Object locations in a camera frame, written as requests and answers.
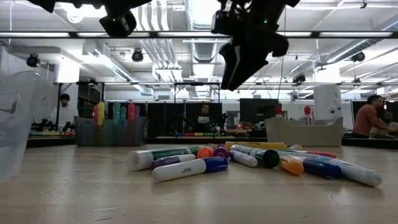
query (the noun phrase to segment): yellow marker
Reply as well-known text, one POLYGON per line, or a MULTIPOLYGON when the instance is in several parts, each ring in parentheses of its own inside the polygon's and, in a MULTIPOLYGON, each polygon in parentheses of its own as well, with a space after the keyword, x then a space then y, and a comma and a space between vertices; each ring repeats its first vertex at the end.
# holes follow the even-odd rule
POLYGON ((258 149, 270 149, 271 148, 271 143, 269 143, 269 142, 226 142, 225 149, 227 151, 229 151, 229 150, 231 150, 231 147, 235 144, 240 145, 240 146, 246 146, 246 147, 255 147, 258 149))
POLYGON ((105 118, 105 104, 104 102, 98 103, 98 126, 102 126, 104 124, 105 118))
POLYGON ((279 165, 281 168, 295 175, 301 175, 304 172, 303 164, 299 160, 290 156, 280 158, 279 165))

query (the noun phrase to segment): table surface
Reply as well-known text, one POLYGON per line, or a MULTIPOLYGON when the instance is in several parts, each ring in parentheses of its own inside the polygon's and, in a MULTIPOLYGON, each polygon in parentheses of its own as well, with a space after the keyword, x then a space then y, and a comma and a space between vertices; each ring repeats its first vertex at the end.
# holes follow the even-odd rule
POLYGON ((0 223, 397 223, 398 151, 313 149, 379 171, 378 187, 234 162, 154 185, 126 170, 130 150, 174 146, 27 149, 21 174, 0 183, 0 223))

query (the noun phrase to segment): white pillar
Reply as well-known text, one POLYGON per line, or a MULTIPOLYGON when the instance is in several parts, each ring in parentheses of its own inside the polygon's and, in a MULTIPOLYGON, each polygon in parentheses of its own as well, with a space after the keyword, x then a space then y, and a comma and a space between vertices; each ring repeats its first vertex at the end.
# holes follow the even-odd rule
MULTIPOLYGON (((326 70, 314 73, 317 83, 341 82, 340 70, 334 65, 329 65, 326 70)), ((341 88, 338 85, 320 85, 314 88, 315 119, 332 119, 342 116, 341 88)))
POLYGON ((77 107, 78 85, 70 85, 79 81, 80 66, 75 62, 63 62, 54 67, 54 82, 65 83, 62 85, 63 93, 70 96, 69 105, 77 107))

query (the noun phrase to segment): clear plastic cup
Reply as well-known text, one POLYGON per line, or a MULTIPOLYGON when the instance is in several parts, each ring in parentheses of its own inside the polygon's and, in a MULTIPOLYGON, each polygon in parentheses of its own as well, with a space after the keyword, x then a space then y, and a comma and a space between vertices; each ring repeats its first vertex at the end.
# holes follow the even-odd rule
POLYGON ((0 78, 0 181, 21 169, 41 82, 33 71, 0 78))

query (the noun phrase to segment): computer monitor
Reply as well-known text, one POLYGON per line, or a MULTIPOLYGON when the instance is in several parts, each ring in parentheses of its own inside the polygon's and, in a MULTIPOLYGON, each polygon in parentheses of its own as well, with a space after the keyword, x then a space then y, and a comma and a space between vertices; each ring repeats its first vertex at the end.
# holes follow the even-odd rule
POLYGON ((241 121, 260 122, 276 116, 279 100, 272 99, 240 99, 241 121))

